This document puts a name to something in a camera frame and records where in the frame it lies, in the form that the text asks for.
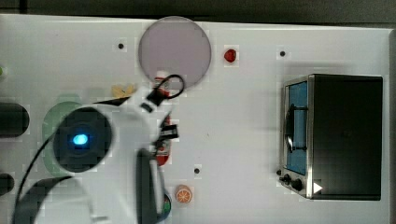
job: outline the round lid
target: round lid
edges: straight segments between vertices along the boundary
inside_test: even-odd
[[[210,42],[204,30],[182,17],[166,17],[153,23],[139,44],[139,62],[154,81],[159,71],[183,76],[186,88],[198,83],[211,60]],[[178,85],[170,85],[177,90]]]

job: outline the red object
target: red object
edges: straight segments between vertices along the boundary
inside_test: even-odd
[[[224,59],[229,63],[233,63],[236,59],[236,51],[234,49],[227,50],[224,54]]]

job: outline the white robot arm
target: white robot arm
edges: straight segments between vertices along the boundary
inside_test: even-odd
[[[69,176],[42,180],[21,200],[17,195],[13,222],[156,223],[163,177],[148,149],[172,110],[167,99],[179,95],[166,98],[159,86],[140,87],[120,105],[84,105],[70,113],[49,141]]]

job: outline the microwave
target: microwave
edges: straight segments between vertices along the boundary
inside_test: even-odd
[[[314,74],[282,92],[281,185],[312,200],[379,201],[382,77]]]

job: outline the white surface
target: white surface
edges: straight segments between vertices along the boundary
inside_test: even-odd
[[[0,100],[25,106],[31,116],[26,134],[1,140],[0,170],[19,184],[41,144],[42,120],[60,94],[77,93],[91,103],[111,97],[113,84],[147,82],[136,46],[151,23],[0,15],[0,65],[8,68]],[[165,222],[389,223],[389,30],[198,23],[211,41],[212,64],[203,82],[177,99],[172,118],[180,138],[172,145],[172,164],[164,167],[168,190],[174,194],[187,184],[193,198],[187,205],[174,198]],[[125,49],[117,49],[119,41]],[[233,66],[222,58],[227,46],[239,50]],[[280,87],[312,73],[383,76],[380,202],[306,201],[277,184]],[[28,184],[45,176],[39,161]],[[0,223],[11,216],[14,192],[0,198]]]

